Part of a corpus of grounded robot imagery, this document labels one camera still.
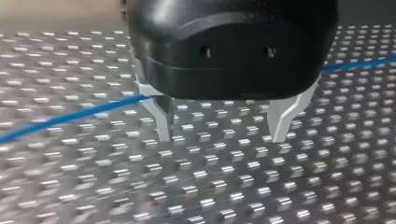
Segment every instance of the hole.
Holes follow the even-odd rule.
[[[210,46],[202,46],[200,49],[200,53],[204,58],[211,58],[212,57],[212,49]]]
[[[262,50],[265,57],[272,59],[276,55],[276,48],[274,46],[267,46]]]

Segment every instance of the metal gripper jaw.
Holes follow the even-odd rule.
[[[143,101],[142,104],[156,120],[160,141],[170,142],[172,140],[174,118],[173,99],[155,90],[145,81],[141,62],[134,56],[133,58],[140,93],[152,96],[152,98]],[[292,120],[309,105],[317,83],[315,82],[308,90],[299,95],[270,101],[267,120],[273,142],[281,143],[286,140]]]

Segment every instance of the diamond plate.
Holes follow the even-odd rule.
[[[327,64],[396,53],[340,27]],[[120,31],[0,34],[1,133],[136,94]],[[396,63],[323,74],[271,143],[267,102],[176,100],[174,143],[140,105],[0,146],[0,223],[395,223]]]

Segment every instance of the blue cable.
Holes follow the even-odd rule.
[[[94,115],[97,113],[105,112],[107,110],[112,110],[112,109],[119,108],[119,107],[122,107],[125,105],[134,104],[139,101],[146,100],[148,98],[149,97],[144,96],[144,95],[136,95],[136,96],[128,97],[126,99],[117,101],[117,102],[112,102],[112,103],[109,103],[106,105],[99,105],[99,106],[95,106],[93,108],[84,109],[84,110],[80,110],[75,113],[66,114],[66,115],[63,115],[63,116],[60,116],[57,118],[49,119],[45,122],[37,123],[37,124],[31,125],[31,126],[28,126],[26,128],[19,129],[15,132],[0,136],[0,144],[4,144],[4,143],[10,142],[10,141],[13,141],[17,138],[23,137],[30,133],[39,132],[39,131],[47,129],[48,127],[53,126],[53,125],[66,123],[66,122],[76,120],[76,119],[82,119],[82,118],[85,118],[85,117],[88,117],[88,116],[91,116],[91,115]]]
[[[343,63],[343,64],[338,64],[335,66],[324,67],[321,70],[321,72],[328,73],[328,72],[334,72],[334,71],[349,70],[349,69],[353,69],[353,68],[355,68],[355,69],[363,68],[363,67],[367,67],[367,66],[378,66],[380,64],[391,63],[393,61],[396,61],[396,55],[392,55],[392,56],[388,57],[387,59],[370,61],[370,62],[365,62],[365,63]],[[99,105],[99,106],[96,106],[96,107],[93,107],[90,109],[80,110],[75,113],[63,115],[63,116],[60,116],[60,117],[57,117],[54,119],[49,119],[45,122],[37,123],[37,124],[31,125],[31,126],[28,126],[26,128],[19,129],[15,132],[0,136],[0,144],[4,144],[4,143],[10,142],[10,141],[13,141],[17,138],[23,137],[30,133],[39,132],[39,131],[47,129],[48,127],[51,127],[53,125],[66,123],[66,122],[76,120],[76,119],[82,119],[82,118],[85,118],[85,117],[88,117],[88,116],[91,116],[91,115],[94,115],[97,113],[112,110],[112,109],[119,108],[119,107],[122,107],[125,105],[134,104],[139,101],[146,100],[148,98],[150,98],[150,97],[147,97],[144,95],[136,95],[136,96],[128,97],[126,99],[117,101],[117,102],[109,103],[106,105]]]
[[[392,55],[386,59],[375,60],[364,63],[342,63],[334,66],[324,67],[321,71],[323,73],[334,72],[334,71],[343,71],[349,70],[352,68],[363,68],[367,66],[379,66],[380,64],[391,63],[396,60],[396,55]]]

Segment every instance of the metal surface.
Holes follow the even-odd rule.
[[[340,28],[328,63],[395,53],[394,36]],[[2,133],[137,94],[123,32],[0,43]],[[141,105],[2,145],[0,223],[394,223],[395,73],[323,74],[286,144],[265,102],[176,101],[173,146]]]

